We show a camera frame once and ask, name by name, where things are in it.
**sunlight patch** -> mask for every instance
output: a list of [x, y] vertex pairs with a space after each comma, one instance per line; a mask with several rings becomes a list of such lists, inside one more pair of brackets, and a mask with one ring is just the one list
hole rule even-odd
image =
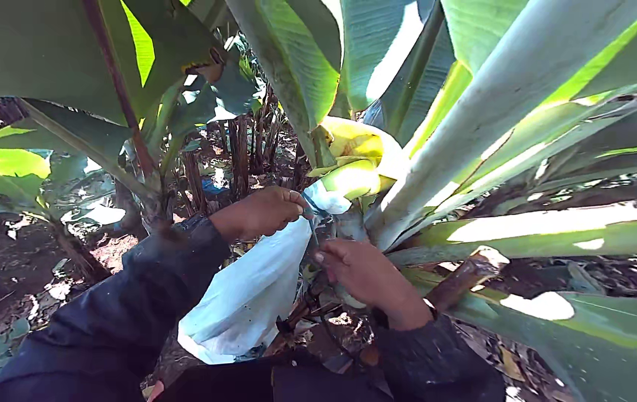
[[574, 316], [572, 304], [556, 292], [542, 293], [532, 300], [510, 295], [499, 302], [502, 306], [542, 320], [568, 320]]
[[578, 243], [573, 243], [573, 245], [575, 245], [578, 248], [581, 248], [582, 250], [599, 250], [600, 248], [602, 248], [604, 246], [604, 239], [594, 239], [594, 240], [589, 240], [586, 242], [578, 242]]
[[125, 10], [125, 15], [128, 17], [128, 24], [130, 25], [130, 32], [133, 35], [133, 42], [135, 43], [135, 58], [137, 59], [138, 70], [140, 71], [140, 82], [145, 87], [147, 77], [152, 70], [152, 64], [155, 62], [155, 48], [152, 45], [152, 38], [145, 31], [135, 15], [125, 5], [124, 1], [120, 1]]

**jacket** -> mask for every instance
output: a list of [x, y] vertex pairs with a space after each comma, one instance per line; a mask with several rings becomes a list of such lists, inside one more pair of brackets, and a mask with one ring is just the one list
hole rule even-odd
[[[0, 401], [143, 401], [139, 383], [230, 255], [209, 219], [195, 216], [175, 226], [185, 240], [147, 237], [123, 256], [122, 271], [26, 336], [0, 374]], [[504, 400], [502, 376], [447, 318], [412, 331], [375, 331], [396, 400]]]

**green banana leaf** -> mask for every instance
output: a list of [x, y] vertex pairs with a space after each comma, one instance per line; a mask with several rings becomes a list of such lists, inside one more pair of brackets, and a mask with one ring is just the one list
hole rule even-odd
[[[442, 280], [402, 272], [423, 295]], [[448, 314], [535, 349], [578, 401], [637, 401], [637, 298], [548, 292], [527, 300], [486, 288]]]
[[[284, 0], [228, 0], [227, 5], [281, 100], [311, 166], [334, 165], [328, 146], [315, 149], [310, 134], [329, 113], [339, 83], [341, 46], [334, 40], [338, 25], [329, 10], [318, 1], [296, 2], [310, 11], [309, 23], [301, 18], [300, 7], [296, 12]], [[314, 39], [309, 26], [320, 31], [317, 37], [323, 40]]]
[[0, 150], [0, 194], [15, 205], [40, 207], [39, 188], [48, 177], [48, 161], [26, 150]]
[[[135, 114], [184, 74], [212, 64], [221, 45], [177, 1], [100, 0]], [[0, 96], [73, 106], [125, 124], [118, 96], [83, 3], [0, 0]]]
[[605, 50], [599, 59], [592, 60], [580, 73], [583, 76], [573, 82], [579, 81], [583, 87], [570, 89], [569, 83], [564, 85], [564, 89], [570, 92], [580, 89], [578, 93], [574, 93], [573, 98], [600, 94], [637, 82], [637, 22], [610, 49]]
[[[418, 43], [432, 39], [433, 46], [421, 54], [419, 47], [413, 47], [400, 71], [388, 86], [380, 102], [375, 102], [368, 113], [380, 114], [380, 122], [364, 120], [365, 123], [393, 135], [401, 146], [405, 146], [413, 137], [413, 133], [429, 115], [430, 106], [437, 97], [447, 78], [451, 65], [455, 62], [447, 24], [442, 23], [437, 31], [425, 29]], [[413, 71], [419, 69], [417, 83], [410, 82]], [[405, 102], [403, 113], [400, 105]]]
[[637, 254], [635, 202], [438, 223], [388, 254], [399, 265], [464, 260], [479, 245], [508, 258]]
[[[76, 133], [89, 147], [100, 152], [108, 162], [117, 164], [118, 155], [131, 131], [83, 112], [74, 112], [65, 107], [56, 106], [36, 99], [26, 99], [44, 114], [60, 125]], [[78, 154], [77, 150], [55, 134], [49, 132], [30, 118], [21, 120], [0, 130], [0, 148], [21, 150], [54, 150]], [[97, 160], [103, 165], [104, 160]]]
[[341, 0], [341, 15], [336, 15], [336, 21], [343, 23], [339, 90], [352, 110], [364, 110], [383, 95], [421, 34], [433, 4], [434, 0]]
[[314, 129], [332, 109], [368, 107], [385, 92], [432, 0], [227, 1], [314, 168], [332, 166]]

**brown stem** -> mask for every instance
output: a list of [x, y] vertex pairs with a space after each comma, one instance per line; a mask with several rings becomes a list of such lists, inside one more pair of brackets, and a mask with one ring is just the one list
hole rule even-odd
[[239, 173], [241, 181], [239, 184], [239, 199], [246, 197], [249, 192], [249, 154], [247, 153], [246, 143], [246, 119], [247, 116], [239, 116], [239, 130], [237, 131], [237, 153], [239, 154], [239, 171], [234, 171], [234, 174]]
[[184, 190], [180, 188], [180, 177], [177, 175], [177, 172], [172, 172], [172, 174], [175, 177], [175, 183], [177, 183], [177, 191], [180, 193], [180, 198], [182, 199], [182, 202], [185, 205], [185, 211], [187, 212], [187, 216], [194, 215], [196, 211], [194, 207], [192, 206], [192, 203], [189, 201], [189, 198], [187, 198], [187, 194], [185, 194]]
[[[284, 320], [284, 324], [287, 325], [289, 330], [294, 331], [296, 328], [296, 324], [304, 318], [306, 315], [311, 313], [311, 306], [307, 302], [307, 300], [314, 299], [317, 295], [323, 292], [323, 289], [326, 288], [329, 284], [329, 277], [326, 274], [325, 270], [319, 271], [314, 278], [314, 281], [311, 283], [311, 287], [306, 290], [306, 295], [304, 297], [299, 298], [294, 303], [294, 306], [291, 308], [291, 312], [288, 314], [286, 320]], [[290, 341], [292, 334], [281, 334], [279, 333], [276, 338], [269, 344], [269, 346], [264, 351], [263, 356], [271, 356], [275, 355], [278, 352], [284, 350], [287, 345], [287, 342]]]
[[438, 313], [443, 313], [470, 289], [499, 275], [507, 264], [509, 260], [499, 251], [481, 245], [454, 272], [433, 288], [426, 299], [430, 300]]
[[249, 188], [249, 157], [246, 153], [246, 121], [239, 116], [229, 121], [231, 143], [232, 187], [236, 200], [246, 197]]
[[86, 16], [98, 40], [98, 45], [100, 45], [100, 50], [105, 59], [105, 65], [113, 80], [113, 86], [115, 87], [115, 93], [117, 93], [118, 101], [120, 102], [120, 108], [123, 110], [128, 126], [132, 129], [132, 140], [135, 145], [135, 153], [140, 163], [140, 169], [142, 169], [143, 175], [149, 178], [155, 169], [155, 162], [152, 160], [150, 152], [147, 150], [147, 146], [140, 135], [138, 120], [130, 103], [130, 96], [128, 96], [125, 80], [116, 63], [116, 52], [106, 30], [103, 12], [100, 10], [97, 0], [83, 0], [83, 7], [86, 10]]
[[229, 152], [229, 149], [227, 148], [227, 138], [224, 131], [224, 121], [222, 120], [217, 122], [217, 126], [219, 126], [219, 138], [222, 139], [222, 150]]
[[194, 210], [207, 216], [209, 214], [209, 208], [207, 206], [207, 198], [204, 196], [204, 190], [202, 190], [202, 178], [199, 175], [196, 156], [192, 151], [183, 152], [182, 161], [185, 165], [185, 174], [187, 175], [189, 190], [192, 192]]
[[78, 238], [66, 230], [62, 223], [51, 221], [51, 228], [55, 234], [55, 239], [75, 263], [75, 266], [84, 279], [90, 283], [97, 283], [110, 276], [108, 270], [86, 250]]
[[304, 157], [304, 155], [306, 155], [306, 153], [304, 152], [304, 148], [301, 147], [301, 144], [296, 142], [296, 158], [294, 159], [294, 182], [292, 183], [291, 188], [297, 191], [301, 184], [301, 179], [304, 176], [304, 172], [303, 172], [304, 164], [302, 163], [302, 160], [301, 160]]

